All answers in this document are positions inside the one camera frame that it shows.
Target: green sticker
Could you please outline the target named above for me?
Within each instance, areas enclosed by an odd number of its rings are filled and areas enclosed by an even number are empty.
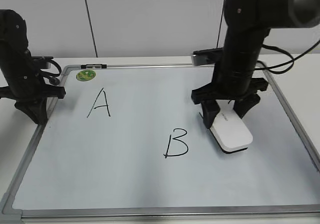
[[[93,70],[83,70],[76,75],[77,80],[79,81],[89,81],[96,76],[96,72]]]

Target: white table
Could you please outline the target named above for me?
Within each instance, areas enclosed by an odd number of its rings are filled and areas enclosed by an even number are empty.
[[[320,54],[309,54],[296,62],[296,67],[283,75],[275,75],[279,87],[291,104],[311,140],[320,151],[320,135],[317,121],[320,119],[318,102],[320,93],[317,90],[317,75],[320,66],[317,64]],[[261,60],[269,66],[286,61],[283,55],[261,55]],[[57,58],[62,67],[72,64],[107,63],[107,64],[172,64],[191,63],[190,57],[135,57],[135,58]],[[6,86],[3,76],[0,85]],[[0,197],[7,187],[18,167],[23,153],[36,128],[25,114],[14,108],[14,101],[0,101]],[[320,218],[299,219],[263,219],[263,220],[214,220],[210,223],[319,223]]]

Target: whiteboard frame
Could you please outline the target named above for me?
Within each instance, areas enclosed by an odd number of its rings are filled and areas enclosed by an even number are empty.
[[[73,70],[128,69],[194,67],[192,64],[172,65],[69,65],[62,72],[60,86],[64,86]],[[288,115],[296,132],[300,136],[314,166],[320,170],[320,155],[297,119],[278,85],[268,72],[264,72],[270,86]],[[52,114],[58,99],[49,102],[48,117]],[[241,206],[241,207],[183,207],[183,208],[123,208],[123,209],[68,209],[68,210],[15,210],[12,208],[15,196],[36,151],[45,125],[38,125],[23,155],[7,192],[0,202],[0,223],[26,222],[74,222],[74,221],[143,221],[143,220],[182,220],[182,219],[219,219],[219,218],[271,218],[320,216],[320,204],[287,206]]]

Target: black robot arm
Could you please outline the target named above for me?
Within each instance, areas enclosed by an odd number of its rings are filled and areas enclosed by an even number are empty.
[[[51,83],[59,82],[41,71],[41,63],[48,61],[57,65],[52,57],[32,58],[26,32],[26,22],[19,14],[13,10],[0,10],[0,69],[8,83],[7,87],[0,88],[0,98],[16,100],[17,109],[35,123],[45,124],[47,98],[64,98],[66,92],[63,87],[45,83],[44,77]]]
[[[320,0],[226,0],[224,17],[228,29],[222,54],[215,54],[212,82],[191,94],[195,104],[201,103],[207,128],[220,111],[218,99],[235,100],[233,108],[241,118],[259,103],[257,91],[265,91],[268,83],[252,75],[264,39],[272,28],[318,25]]]

